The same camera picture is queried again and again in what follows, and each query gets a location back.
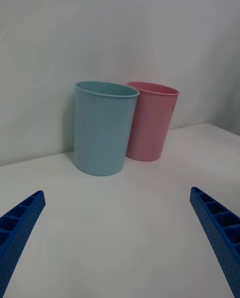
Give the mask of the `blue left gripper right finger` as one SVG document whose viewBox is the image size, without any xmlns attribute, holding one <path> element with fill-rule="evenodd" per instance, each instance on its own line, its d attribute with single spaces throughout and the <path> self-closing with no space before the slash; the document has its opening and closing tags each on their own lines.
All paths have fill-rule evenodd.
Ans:
<svg viewBox="0 0 240 298">
<path fill-rule="evenodd" d="M 240 218 L 197 187 L 189 199 L 235 298 L 240 297 Z"/>
</svg>

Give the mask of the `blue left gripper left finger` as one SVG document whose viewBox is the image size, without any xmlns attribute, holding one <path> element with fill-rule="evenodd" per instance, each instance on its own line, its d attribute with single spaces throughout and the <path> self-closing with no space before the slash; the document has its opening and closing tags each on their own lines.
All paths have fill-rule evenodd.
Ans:
<svg viewBox="0 0 240 298">
<path fill-rule="evenodd" d="M 46 205 L 39 190 L 0 218 L 0 297 L 2 298 L 29 236 Z"/>
</svg>

